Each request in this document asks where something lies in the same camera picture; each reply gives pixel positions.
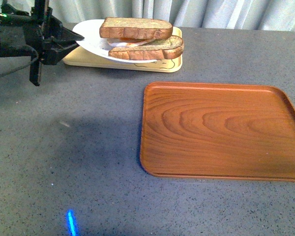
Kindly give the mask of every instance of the brown tray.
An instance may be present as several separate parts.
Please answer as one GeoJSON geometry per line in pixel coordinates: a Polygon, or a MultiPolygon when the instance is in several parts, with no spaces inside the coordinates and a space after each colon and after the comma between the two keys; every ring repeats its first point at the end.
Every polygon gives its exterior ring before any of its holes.
{"type": "Polygon", "coordinates": [[[295,181],[295,109],[270,86],[154,82],[140,161],[158,177],[295,181]]]}

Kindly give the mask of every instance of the gray countertop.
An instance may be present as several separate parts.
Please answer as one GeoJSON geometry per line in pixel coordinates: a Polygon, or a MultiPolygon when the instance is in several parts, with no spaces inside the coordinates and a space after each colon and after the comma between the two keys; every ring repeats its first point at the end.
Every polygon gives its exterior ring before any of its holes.
{"type": "MultiPolygon", "coordinates": [[[[44,66],[0,79],[0,236],[295,235],[295,183],[156,178],[140,166],[153,81],[279,87],[295,105],[295,32],[182,28],[171,74],[44,66]]],[[[27,61],[0,59],[0,72],[27,61]]]]}

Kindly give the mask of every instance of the white plate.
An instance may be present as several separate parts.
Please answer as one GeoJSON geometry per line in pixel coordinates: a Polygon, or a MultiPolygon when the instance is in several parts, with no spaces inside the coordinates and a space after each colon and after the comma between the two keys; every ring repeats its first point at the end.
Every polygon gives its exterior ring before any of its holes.
{"type": "Polygon", "coordinates": [[[133,64],[133,63],[148,63],[148,62],[156,61],[156,60],[124,60],[124,59],[117,59],[117,58],[108,56],[109,50],[111,50],[113,47],[111,47],[107,43],[107,39],[101,38],[99,36],[99,28],[101,27],[103,22],[104,20],[88,20],[88,21],[83,21],[77,24],[73,28],[73,31],[84,37],[82,41],[77,41],[77,43],[81,47],[83,47],[85,50],[88,50],[89,52],[93,54],[107,58],[114,62],[119,62],[123,64],[133,64]]]}

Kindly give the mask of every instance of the tray rim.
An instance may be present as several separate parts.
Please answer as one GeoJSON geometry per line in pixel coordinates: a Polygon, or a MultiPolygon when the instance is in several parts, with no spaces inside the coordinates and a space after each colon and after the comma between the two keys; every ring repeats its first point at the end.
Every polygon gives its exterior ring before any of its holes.
{"type": "Polygon", "coordinates": [[[146,99],[147,99],[147,92],[156,87],[163,87],[165,85],[171,85],[172,88],[177,88],[179,85],[197,85],[199,88],[200,86],[206,86],[206,87],[216,87],[220,88],[223,86],[227,87],[254,87],[256,89],[250,89],[250,90],[258,90],[261,88],[267,88],[269,91],[274,92],[277,94],[280,94],[285,98],[284,102],[288,103],[290,107],[292,108],[293,112],[295,113],[295,106],[288,97],[288,95],[281,90],[280,88],[276,86],[271,86],[271,85],[249,85],[249,84],[223,84],[223,83],[197,83],[197,82],[165,82],[165,81],[155,81],[152,83],[149,83],[145,89],[144,89],[144,98],[143,98],[143,113],[142,113],[142,129],[141,129],[141,143],[140,143],[140,156],[139,156],[139,161],[144,169],[148,174],[154,176],[154,177],[174,177],[174,178],[206,178],[206,179],[225,179],[225,180],[255,180],[255,181],[288,181],[288,182],[295,182],[295,177],[250,177],[250,176],[219,176],[219,175],[189,175],[189,174],[167,174],[167,173],[155,173],[152,172],[148,169],[148,167],[144,164],[143,162],[143,134],[144,134],[144,126],[146,120],[144,119],[146,115],[146,99]]]}

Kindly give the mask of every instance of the yellow tray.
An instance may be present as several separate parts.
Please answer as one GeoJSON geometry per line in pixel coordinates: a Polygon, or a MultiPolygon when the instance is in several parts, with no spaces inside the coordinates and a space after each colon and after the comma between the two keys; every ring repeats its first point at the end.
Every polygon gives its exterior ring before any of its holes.
{"type": "MultiPolygon", "coordinates": [[[[177,27],[174,27],[173,35],[182,37],[181,30],[177,27]]],[[[75,66],[172,73],[178,71],[181,68],[182,56],[171,60],[164,59],[150,63],[121,64],[90,53],[82,47],[78,47],[69,53],[65,58],[63,58],[63,62],[65,64],[75,66]]]]}

